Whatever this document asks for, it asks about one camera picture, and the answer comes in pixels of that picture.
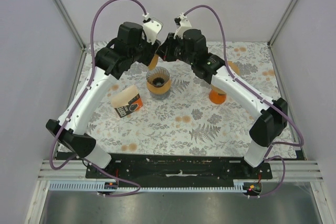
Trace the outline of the brown paper coffee filter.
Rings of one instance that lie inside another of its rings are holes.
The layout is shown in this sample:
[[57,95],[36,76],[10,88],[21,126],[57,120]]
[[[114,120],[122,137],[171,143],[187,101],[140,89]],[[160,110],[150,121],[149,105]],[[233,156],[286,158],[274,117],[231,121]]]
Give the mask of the brown paper coffee filter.
[[157,54],[155,54],[150,62],[150,64],[148,65],[148,70],[153,70],[156,65],[158,64],[158,60],[159,60],[159,56]]

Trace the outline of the orange glass carafe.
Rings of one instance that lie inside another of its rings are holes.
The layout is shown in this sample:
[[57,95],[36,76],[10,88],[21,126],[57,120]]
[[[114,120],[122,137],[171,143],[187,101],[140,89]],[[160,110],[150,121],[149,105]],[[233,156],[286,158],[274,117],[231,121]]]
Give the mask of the orange glass carafe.
[[208,95],[210,101],[214,104],[223,104],[226,101],[227,95],[218,93],[217,91],[211,89]]

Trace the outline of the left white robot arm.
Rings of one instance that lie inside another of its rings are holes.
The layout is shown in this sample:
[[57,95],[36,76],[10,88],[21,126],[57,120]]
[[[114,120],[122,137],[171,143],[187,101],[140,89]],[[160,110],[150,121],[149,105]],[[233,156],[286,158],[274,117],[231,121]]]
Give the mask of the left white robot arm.
[[161,29],[162,23],[155,19],[142,25],[121,24],[117,37],[96,53],[87,80],[68,109],[57,120],[49,120],[46,124],[59,143],[95,164],[104,178],[112,177],[116,166],[110,162],[110,154],[86,133],[88,123],[108,89],[133,63],[146,66],[151,63],[160,45],[157,36]]

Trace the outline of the grey glass dripper cone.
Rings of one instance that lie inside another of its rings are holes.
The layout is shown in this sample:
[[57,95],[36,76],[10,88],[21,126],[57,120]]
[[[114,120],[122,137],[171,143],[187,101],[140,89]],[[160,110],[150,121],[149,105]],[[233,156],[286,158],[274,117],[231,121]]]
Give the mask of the grey glass dripper cone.
[[146,74],[146,81],[155,88],[164,86],[170,80],[170,73],[163,67],[155,67]]

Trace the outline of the coffee filter package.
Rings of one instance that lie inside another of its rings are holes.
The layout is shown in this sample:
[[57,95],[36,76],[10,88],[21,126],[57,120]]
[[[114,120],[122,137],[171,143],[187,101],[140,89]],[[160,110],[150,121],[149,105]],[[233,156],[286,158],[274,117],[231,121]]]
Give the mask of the coffee filter package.
[[135,85],[129,86],[111,99],[111,105],[120,118],[143,107],[139,91]]

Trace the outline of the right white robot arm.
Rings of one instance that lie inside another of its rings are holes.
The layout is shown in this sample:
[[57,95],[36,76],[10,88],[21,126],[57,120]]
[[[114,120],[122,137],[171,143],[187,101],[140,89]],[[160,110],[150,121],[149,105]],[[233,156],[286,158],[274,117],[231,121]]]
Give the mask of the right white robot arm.
[[251,143],[240,166],[245,178],[254,178],[271,143],[287,126],[288,103],[263,96],[233,73],[224,59],[208,51],[206,38],[198,29],[185,31],[182,38],[169,33],[156,53],[163,61],[180,60],[190,65],[197,77],[227,93],[254,118],[249,130]]

